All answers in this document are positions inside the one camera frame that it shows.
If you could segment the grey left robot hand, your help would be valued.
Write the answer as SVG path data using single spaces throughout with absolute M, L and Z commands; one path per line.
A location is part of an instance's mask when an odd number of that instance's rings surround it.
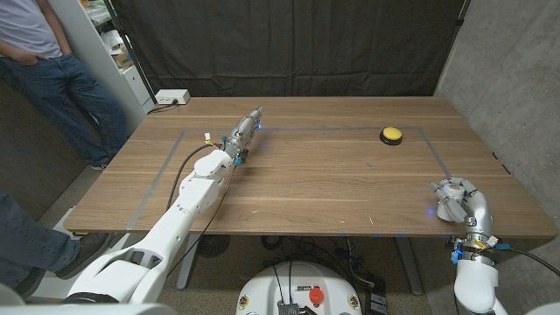
M 248 155 L 249 144 L 257 130 L 261 128 L 263 106 L 257 107 L 243 117 L 233 128 L 228 138 L 223 138 L 222 150 L 234 161 L 234 165 L 242 164 Z

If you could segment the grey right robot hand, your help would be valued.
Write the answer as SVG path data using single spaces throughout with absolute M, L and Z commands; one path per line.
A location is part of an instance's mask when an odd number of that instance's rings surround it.
M 429 188 L 439 198 L 437 217 L 443 221 L 463 223 L 468 240 L 487 242 L 493 235 L 493 216 L 487 198 L 469 180 L 446 178 Z

